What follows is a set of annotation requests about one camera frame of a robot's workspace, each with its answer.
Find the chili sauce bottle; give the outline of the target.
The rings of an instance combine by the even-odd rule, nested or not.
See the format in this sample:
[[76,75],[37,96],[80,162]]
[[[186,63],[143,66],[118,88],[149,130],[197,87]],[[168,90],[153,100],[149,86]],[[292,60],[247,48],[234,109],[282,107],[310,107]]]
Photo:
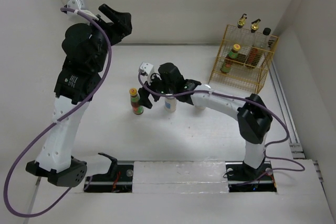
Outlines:
[[131,88],[129,90],[130,102],[132,106],[132,111],[136,115],[141,115],[144,112],[143,106],[139,104],[140,96],[136,88]]
[[241,50],[240,44],[234,44],[230,50],[230,52],[226,55],[224,62],[220,68],[222,73],[229,73],[232,65],[235,63],[236,58],[238,57],[238,53]]

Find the square bottle dark residue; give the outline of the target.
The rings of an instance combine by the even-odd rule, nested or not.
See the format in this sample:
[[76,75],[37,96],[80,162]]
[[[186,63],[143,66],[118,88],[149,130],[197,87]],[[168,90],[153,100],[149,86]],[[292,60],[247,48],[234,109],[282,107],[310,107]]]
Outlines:
[[256,31],[259,29],[259,23],[261,19],[257,19],[251,23],[250,33],[245,39],[246,46],[248,46],[249,52],[245,61],[246,65],[249,65],[249,68],[252,68],[252,62],[256,56],[257,49],[254,48],[256,41]]

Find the dark soy sauce bottle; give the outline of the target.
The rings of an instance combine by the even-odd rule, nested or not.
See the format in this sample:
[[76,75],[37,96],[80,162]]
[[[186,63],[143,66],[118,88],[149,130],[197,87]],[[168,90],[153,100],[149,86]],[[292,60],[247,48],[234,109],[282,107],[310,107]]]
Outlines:
[[266,27],[262,32],[262,38],[255,39],[245,62],[245,66],[248,69],[254,69],[257,67],[264,50],[267,50],[268,48],[268,39],[270,33],[271,29]]

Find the clear gold spout bottle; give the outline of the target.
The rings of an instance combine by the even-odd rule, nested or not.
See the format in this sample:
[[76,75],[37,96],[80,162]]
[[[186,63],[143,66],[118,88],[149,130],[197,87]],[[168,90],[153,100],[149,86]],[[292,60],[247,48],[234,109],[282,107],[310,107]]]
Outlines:
[[237,22],[238,29],[241,29],[244,27],[246,19],[247,19],[247,14],[242,14],[241,18]]

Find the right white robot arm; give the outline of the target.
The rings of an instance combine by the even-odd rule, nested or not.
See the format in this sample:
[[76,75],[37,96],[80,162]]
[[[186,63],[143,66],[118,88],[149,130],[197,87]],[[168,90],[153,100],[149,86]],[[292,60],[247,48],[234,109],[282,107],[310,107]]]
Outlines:
[[160,65],[158,72],[154,71],[152,64],[143,62],[139,66],[138,76],[147,77],[139,89],[139,104],[148,109],[152,108],[149,97],[153,97],[154,101],[161,97],[174,98],[195,107],[215,110],[236,120],[240,135],[245,140],[245,157],[240,170],[250,179],[261,174],[272,116],[265,111],[265,104],[259,95],[252,93],[247,98],[239,99],[218,93],[207,84],[185,79],[171,62]]

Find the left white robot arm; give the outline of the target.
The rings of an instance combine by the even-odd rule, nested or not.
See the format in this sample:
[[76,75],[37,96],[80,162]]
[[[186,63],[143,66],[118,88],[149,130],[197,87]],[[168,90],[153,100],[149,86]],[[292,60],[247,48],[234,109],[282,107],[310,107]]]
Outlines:
[[72,156],[72,148],[83,114],[105,81],[112,60],[112,46],[132,33],[131,14],[118,12],[107,4],[98,8],[108,19],[89,16],[81,10],[62,8],[87,20],[70,26],[61,47],[66,54],[55,85],[54,115],[48,137],[38,157],[26,171],[58,187],[78,186],[87,163]]

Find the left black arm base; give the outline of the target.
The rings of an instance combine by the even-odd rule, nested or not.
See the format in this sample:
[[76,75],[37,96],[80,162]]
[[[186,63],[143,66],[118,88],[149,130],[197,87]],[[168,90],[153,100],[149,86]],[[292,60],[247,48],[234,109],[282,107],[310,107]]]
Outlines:
[[120,161],[105,153],[87,158],[83,191],[86,193],[131,193],[134,161]]

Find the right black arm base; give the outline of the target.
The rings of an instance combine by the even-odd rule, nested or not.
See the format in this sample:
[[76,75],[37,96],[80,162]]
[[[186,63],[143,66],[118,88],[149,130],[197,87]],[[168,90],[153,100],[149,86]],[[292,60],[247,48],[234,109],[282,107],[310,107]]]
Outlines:
[[226,173],[223,178],[228,181],[228,190],[230,193],[256,193],[256,192],[277,192],[273,175],[264,175],[258,180],[263,172],[271,169],[269,161],[264,162],[257,169],[250,168],[243,162],[226,162]]

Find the left silver lid jar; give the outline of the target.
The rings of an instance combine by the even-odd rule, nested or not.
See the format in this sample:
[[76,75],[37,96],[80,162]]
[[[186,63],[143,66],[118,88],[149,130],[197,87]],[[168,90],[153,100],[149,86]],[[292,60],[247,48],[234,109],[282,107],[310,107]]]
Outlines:
[[165,109],[170,112],[173,113],[176,111],[176,105],[177,105],[177,99],[175,97],[165,97]]

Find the silver lid jar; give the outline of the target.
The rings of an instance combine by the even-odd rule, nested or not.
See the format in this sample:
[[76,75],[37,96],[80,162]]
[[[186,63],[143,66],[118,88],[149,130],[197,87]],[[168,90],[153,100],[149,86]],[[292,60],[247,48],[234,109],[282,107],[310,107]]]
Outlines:
[[173,113],[176,111],[176,105],[177,105],[177,99],[175,97],[165,97],[165,109],[170,112]]
[[205,106],[200,106],[200,105],[195,105],[195,107],[199,110],[205,110],[206,109]]

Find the right silver lid jar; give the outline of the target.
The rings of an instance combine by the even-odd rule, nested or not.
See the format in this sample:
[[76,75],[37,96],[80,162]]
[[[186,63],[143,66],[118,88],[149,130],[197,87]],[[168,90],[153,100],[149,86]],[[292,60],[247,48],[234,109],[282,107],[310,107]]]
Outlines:
[[195,105],[195,107],[199,110],[205,110],[206,109],[205,106],[200,106],[200,105]]

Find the metal mounting rail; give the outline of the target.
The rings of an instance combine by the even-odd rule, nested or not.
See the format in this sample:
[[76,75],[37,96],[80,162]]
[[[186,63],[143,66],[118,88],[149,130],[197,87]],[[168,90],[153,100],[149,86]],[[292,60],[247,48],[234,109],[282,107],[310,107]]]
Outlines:
[[203,184],[221,183],[228,179],[246,180],[239,167],[241,162],[207,161],[118,161],[132,165],[132,181],[137,184]]

